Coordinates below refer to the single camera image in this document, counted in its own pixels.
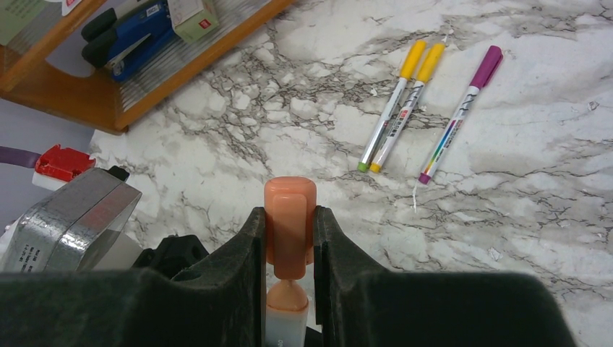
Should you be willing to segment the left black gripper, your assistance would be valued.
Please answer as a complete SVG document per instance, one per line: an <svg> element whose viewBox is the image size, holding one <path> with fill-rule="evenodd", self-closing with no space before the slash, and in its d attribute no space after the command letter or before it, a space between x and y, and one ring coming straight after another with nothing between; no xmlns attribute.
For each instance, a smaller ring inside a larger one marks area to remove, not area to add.
<svg viewBox="0 0 613 347"><path fill-rule="evenodd" d="M156 249L144 249L132 268L150 268L166 278L206 258L209 252L195 235L167 236Z"/></svg>

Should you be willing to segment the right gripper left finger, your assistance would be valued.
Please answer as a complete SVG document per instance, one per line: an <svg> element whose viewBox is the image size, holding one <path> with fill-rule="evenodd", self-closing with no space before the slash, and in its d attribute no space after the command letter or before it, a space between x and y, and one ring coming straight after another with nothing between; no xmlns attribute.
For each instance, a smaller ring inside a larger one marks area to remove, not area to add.
<svg viewBox="0 0 613 347"><path fill-rule="evenodd" d="M265 212L173 278L147 269L1 276L3 346L262 346Z"/></svg>

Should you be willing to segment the white pen yellow end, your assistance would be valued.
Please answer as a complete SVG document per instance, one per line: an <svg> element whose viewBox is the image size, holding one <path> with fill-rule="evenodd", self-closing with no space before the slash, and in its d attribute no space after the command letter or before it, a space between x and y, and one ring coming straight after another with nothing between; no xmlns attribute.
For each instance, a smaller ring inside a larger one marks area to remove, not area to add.
<svg viewBox="0 0 613 347"><path fill-rule="evenodd" d="M404 106L399 110L395 121L391 124L391 128L387 133L387 136L385 137L379 151L375 155L374 160L369 167L370 171L374 173L380 172L394 144L398 140L403 127L408 121L411 112L415 109L419 98L424 91L425 85L430 80L430 77L438 64L445 47L445 43L440 41L439 43L435 43L430 48L426 58L422 62L421 68L416 75L416 81L408 94L408 98L404 103Z"/></svg>

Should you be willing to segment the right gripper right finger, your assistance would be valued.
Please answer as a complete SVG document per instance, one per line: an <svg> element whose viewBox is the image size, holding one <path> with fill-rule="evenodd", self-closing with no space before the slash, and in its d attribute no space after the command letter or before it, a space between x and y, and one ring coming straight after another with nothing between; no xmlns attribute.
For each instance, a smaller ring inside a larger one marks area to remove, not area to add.
<svg viewBox="0 0 613 347"><path fill-rule="evenodd" d="M330 208L313 218L324 346L574 346L544 284L521 273L394 272L351 241Z"/></svg>

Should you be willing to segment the orange tip white marker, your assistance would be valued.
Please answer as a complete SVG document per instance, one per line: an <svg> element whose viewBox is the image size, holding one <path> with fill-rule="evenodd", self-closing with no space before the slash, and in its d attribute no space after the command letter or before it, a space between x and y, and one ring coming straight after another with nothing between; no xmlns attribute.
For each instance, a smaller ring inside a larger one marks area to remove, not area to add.
<svg viewBox="0 0 613 347"><path fill-rule="evenodd" d="M280 280L266 296L264 346L304 346L309 300L295 280Z"/></svg>

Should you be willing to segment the white grey pen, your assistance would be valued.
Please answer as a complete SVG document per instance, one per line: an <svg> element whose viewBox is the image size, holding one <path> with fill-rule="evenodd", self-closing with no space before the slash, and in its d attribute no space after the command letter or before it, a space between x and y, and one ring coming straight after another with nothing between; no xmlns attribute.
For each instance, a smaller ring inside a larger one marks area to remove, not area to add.
<svg viewBox="0 0 613 347"><path fill-rule="evenodd" d="M490 46L470 81L458 107L450 117L444 132L441 134L440 139L433 147L423 165L418 177L419 183L427 185L432 180L443 159L450 151L451 144L465 122L468 112L471 110L478 94L488 85L502 60L502 49L499 46Z"/></svg>

